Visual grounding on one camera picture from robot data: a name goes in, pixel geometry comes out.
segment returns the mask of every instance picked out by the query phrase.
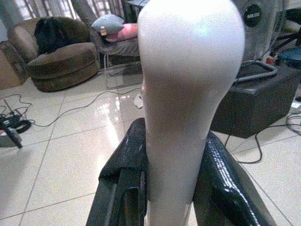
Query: blue container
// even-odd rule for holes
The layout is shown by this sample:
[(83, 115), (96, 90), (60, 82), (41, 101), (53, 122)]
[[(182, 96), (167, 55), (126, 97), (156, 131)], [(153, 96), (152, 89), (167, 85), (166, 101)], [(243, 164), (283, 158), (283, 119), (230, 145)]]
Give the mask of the blue container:
[(289, 48), (279, 54), (278, 59), (287, 66), (301, 69), (301, 47)]

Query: black storage box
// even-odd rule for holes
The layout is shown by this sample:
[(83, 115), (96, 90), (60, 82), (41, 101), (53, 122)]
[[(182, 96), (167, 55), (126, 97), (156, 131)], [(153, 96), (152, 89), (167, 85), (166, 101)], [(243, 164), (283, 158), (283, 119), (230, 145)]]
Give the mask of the black storage box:
[(273, 77), (234, 84), (221, 101), (211, 130), (247, 138), (286, 116), (301, 70), (277, 69)]

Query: pink pillow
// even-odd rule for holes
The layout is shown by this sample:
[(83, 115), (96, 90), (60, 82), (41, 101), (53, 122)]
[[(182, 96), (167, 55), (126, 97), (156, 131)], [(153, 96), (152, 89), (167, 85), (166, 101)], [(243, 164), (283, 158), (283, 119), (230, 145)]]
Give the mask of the pink pillow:
[(133, 39), (138, 35), (138, 26), (137, 24), (124, 24), (123, 29), (118, 33), (108, 34), (106, 40), (108, 42), (118, 42), (128, 39)]

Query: black bag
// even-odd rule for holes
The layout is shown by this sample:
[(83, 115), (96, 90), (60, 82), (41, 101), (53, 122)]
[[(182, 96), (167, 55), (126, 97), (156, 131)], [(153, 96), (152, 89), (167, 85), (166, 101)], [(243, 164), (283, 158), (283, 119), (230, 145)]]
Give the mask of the black bag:
[(37, 39), (39, 54), (52, 53), (60, 47), (72, 44), (61, 22), (53, 17), (40, 19), (34, 36)]

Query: black circular logo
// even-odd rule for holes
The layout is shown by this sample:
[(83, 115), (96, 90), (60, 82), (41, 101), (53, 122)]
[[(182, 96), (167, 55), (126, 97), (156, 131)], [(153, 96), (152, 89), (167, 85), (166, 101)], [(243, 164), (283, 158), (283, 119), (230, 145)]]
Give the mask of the black circular logo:
[(261, 8), (257, 4), (246, 8), (244, 22), (248, 27), (255, 27), (261, 20)]

